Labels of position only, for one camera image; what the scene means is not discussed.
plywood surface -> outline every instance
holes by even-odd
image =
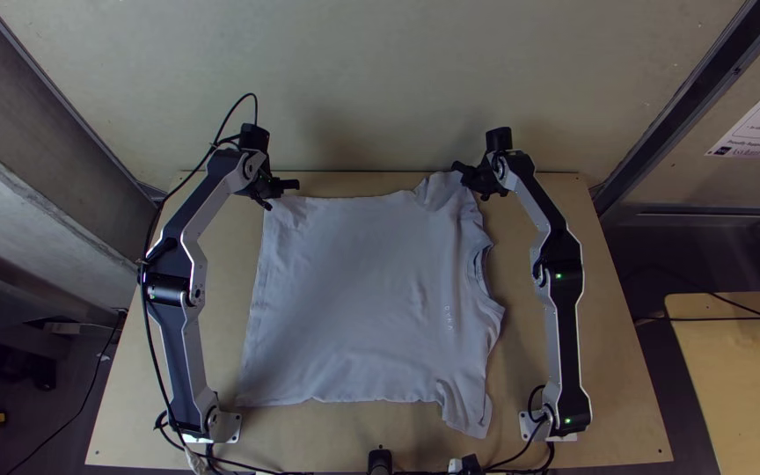
[[[760,311],[760,292],[722,294]],[[665,300],[672,318],[751,317],[706,294]],[[760,473],[760,321],[674,322],[723,475]]]
[[[760,158],[703,156],[759,99],[760,55],[626,200],[760,208]]]
[[[414,172],[282,174],[301,180],[301,194],[320,197],[387,194],[411,189],[424,176]],[[544,174],[541,180],[582,242],[588,273],[579,307],[580,336],[582,376],[594,421],[579,442],[558,446],[555,466],[670,460],[653,387],[586,184],[573,174]],[[185,196],[180,193],[168,203],[163,219]],[[526,406],[532,388],[546,379],[543,308],[529,271],[536,230],[514,198],[491,199],[481,203],[480,209],[495,242],[486,271],[495,299],[507,308],[488,363],[493,417],[485,440],[447,427],[436,404],[308,402],[243,409],[240,443],[217,448],[217,455],[290,471],[364,471],[368,451],[383,444],[393,451],[398,468],[437,471],[446,469],[451,457],[477,453],[486,463],[517,452],[523,444],[517,413]],[[209,384],[226,402],[236,394],[261,227],[261,208],[232,197],[201,236],[209,261],[208,302],[201,312],[205,364]],[[138,298],[116,353],[87,463],[185,467],[183,456],[151,430],[162,402]],[[515,466],[540,464],[544,453],[544,445],[534,444]]]
[[[0,0],[0,15],[151,185],[191,169],[247,91],[282,170],[440,170],[510,126],[540,170],[594,185],[743,3]]]

floor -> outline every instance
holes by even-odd
[[[620,227],[608,230],[612,258],[621,276],[633,318],[659,315],[665,295],[698,291],[690,283],[659,273],[648,264],[663,264],[709,290],[760,290],[760,231],[750,227]],[[668,430],[674,462],[551,471],[566,474],[718,474],[711,443],[676,337],[669,325],[653,322],[636,328]],[[58,368],[51,392],[30,381],[0,382],[0,406],[9,425],[0,429],[0,474],[6,473],[43,438],[75,413],[92,378],[104,341],[78,337]],[[113,356],[113,347],[107,352]],[[143,471],[84,466],[101,393],[110,362],[99,364],[95,390],[84,412],[15,473],[170,475],[189,471]]]

wooden desk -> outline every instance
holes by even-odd
[[[309,196],[368,196],[418,185],[418,172],[284,172],[301,180]],[[626,309],[609,250],[585,183],[573,174],[544,174],[544,188],[582,242],[587,272],[580,302],[583,383],[594,421],[580,441],[558,444],[554,466],[640,464],[671,460],[653,386]],[[185,189],[189,193],[198,180]],[[170,216],[186,198],[166,206]],[[368,451],[391,449],[399,469],[447,470],[448,460],[476,453],[481,463],[523,445],[518,411],[547,379],[542,305],[530,278],[530,245],[536,230],[514,197],[481,203],[496,246],[486,271],[494,297],[506,308],[500,340],[491,354],[487,390],[493,401],[488,437],[477,440],[445,425],[436,404],[387,402],[244,409],[243,433],[216,454],[291,471],[365,471]],[[223,402],[236,394],[262,228],[262,209],[246,198],[228,200],[201,236],[208,256],[208,302],[201,335],[208,383]],[[139,296],[116,352],[93,430],[88,464],[186,467],[184,456],[151,430],[163,403],[146,347]],[[546,447],[534,444],[517,468],[540,464]]]
[[[722,294],[760,311],[760,292]],[[672,318],[752,317],[707,294],[667,296]],[[760,473],[760,321],[673,322],[724,475]]]

wooden board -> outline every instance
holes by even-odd
[[[301,194],[319,197],[387,194],[411,189],[424,176],[415,172],[282,174],[301,180]],[[583,244],[588,276],[579,311],[582,374],[594,421],[579,442],[559,444],[554,464],[668,461],[670,450],[653,386],[586,184],[573,174],[540,178]],[[163,219],[185,196],[179,193],[167,204]],[[536,230],[514,198],[491,199],[481,203],[480,209],[495,243],[486,266],[488,279],[494,297],[507,308],[488,364],[493,416],[485,440],[447,427],[436,404],[308,402],[242,410],[244,432],[239,444],[219,447],[216,454],[291,471],[364,471],[368,451],[383,444],[393,451],[398,468],[437,471],[446,470],[452,457],[477,453],[487,463],[517,452],[523,445],[518,411],[526,406],[532,388],[546,379],[543,307],[535,297],[529,270]],[[208,302],[201,312],[205,364],[209,384],[228,403],[236,394],[261,226],[261,208],[234,197],[201,236],[201,247],[209,257]],[[183,455],[151,430],[162,402],[138,298],[116,352],[87,463],[185,467]],[[534,444],[515,466],[540,464],[544,452],[543,444]]]
[[[760,292],[722,294],[760,311]],[[665,299],[672,318],[751,317],[707,294]],[[723,475],[760,473],[760,321],[674,322]]]
[[[760,55],[626,201],[760,208],[760,158],[703,156],[759,99]]]

metal frame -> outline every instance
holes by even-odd
[[[760,53],[760,0],[748,0],[594,196],[603,220],[679,143]]]

